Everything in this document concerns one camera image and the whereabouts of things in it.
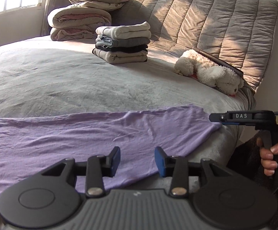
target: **folded black garment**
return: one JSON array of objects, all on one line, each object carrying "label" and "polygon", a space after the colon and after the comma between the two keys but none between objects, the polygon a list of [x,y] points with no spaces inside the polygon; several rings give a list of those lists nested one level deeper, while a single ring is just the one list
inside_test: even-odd
[{"label": "folded black garment", "polygon": [[106,52],[123,52],[123,53],[137,53],[142,50],[148,51],[148,45],[139,45],[135,47],[100,47],[100,46],[95,46],[95,48],[106,51]]}]

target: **bed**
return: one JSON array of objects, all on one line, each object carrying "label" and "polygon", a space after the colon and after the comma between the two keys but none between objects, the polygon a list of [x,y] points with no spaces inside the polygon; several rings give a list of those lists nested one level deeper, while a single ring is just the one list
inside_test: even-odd
[{"label": "bed", "polygon": [[[250,110],[272,52],[276,0],[130,0],[112,12],[113,25],[148,21],[148,61],[110,65],[93,55],[92,39],[38,37],[0,47],[0,117],[42,117],[194,104],[207,113]],[[229,97],[174,73],[181,54],[197,46],[245,73],[245,86]],[[243,128],[223,126],[189,155],[226,165]],[[148,177],[130,188],[169,188]],[[195,177],[192,191],[198,189]]]}]

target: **stuffed animal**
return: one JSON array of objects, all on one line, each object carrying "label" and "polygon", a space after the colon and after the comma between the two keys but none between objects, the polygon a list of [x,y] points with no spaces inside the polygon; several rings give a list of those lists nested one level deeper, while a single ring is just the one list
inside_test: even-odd
[{"label": "stuffed animal", "polygon": [[200,83],[217,88],[230,96],[234,96],[238,89],[243,87],[243,79],[233,70],[219,66],[193,49],[183,53],[174,69],[175,73],[182,76],[196,74]]}]

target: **window sill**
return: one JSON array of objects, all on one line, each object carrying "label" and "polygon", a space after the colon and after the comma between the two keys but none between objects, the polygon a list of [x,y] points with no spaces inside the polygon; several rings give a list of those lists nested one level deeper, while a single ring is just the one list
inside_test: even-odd
[{"label": "window sill", "polygon": [[14,12],[17,10],[42,10],[44,9],[44,6],[42,6],[41,4],[38,5],[31,5],[31,6],[23,6],[23,7],[16,7],[16,8],[11,8],[5,11],[1,11],[0,15],[3,15],[5,13],[10,13],[10,12]]}]

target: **silver bolt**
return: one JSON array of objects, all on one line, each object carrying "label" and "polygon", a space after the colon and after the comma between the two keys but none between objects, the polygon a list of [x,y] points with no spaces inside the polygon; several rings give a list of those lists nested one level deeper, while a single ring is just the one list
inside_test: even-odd
[{"label": "silver bolt", "polygon": [[176,187],[171,190],[173,195],[185,195],[187,193],[187,190],[185,188]]},{"label": "silver bolt", "polygon": [[101,188],[89,188],[88,194],[92,196],[98,196],[103,193],[103,190]]}]

